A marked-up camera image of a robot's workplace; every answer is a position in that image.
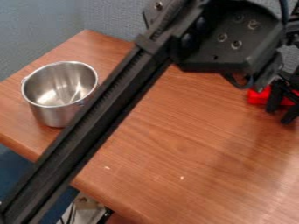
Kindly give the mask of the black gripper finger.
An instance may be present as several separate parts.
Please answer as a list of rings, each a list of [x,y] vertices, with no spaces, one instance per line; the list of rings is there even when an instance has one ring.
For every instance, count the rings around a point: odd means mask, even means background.
[[[294,104],[285,112],[280,120],[281,124],[288,124],[299,116],[299,104]]]
[[[270,91],[265,104],[266,113],[273,113],[276,111],[282,99],[284,99],[284,83],[280,80],[276,80],[270,84]]]

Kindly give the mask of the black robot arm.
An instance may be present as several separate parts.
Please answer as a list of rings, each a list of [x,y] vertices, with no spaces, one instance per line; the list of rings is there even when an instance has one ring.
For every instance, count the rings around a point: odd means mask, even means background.
[[[299,34],[299,0],[280,12],[248,0],[169,0],[146,7],[146,31],[0,205],[0,224],[38,224],[70,181],[169,65],[261,91]]]

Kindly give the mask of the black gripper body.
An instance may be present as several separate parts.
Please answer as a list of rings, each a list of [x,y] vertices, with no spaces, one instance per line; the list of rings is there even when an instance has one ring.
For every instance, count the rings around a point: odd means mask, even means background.
[[[273,84],[280,87],[289,101],[299,102],[299,67],[290,73],[280,69]]]

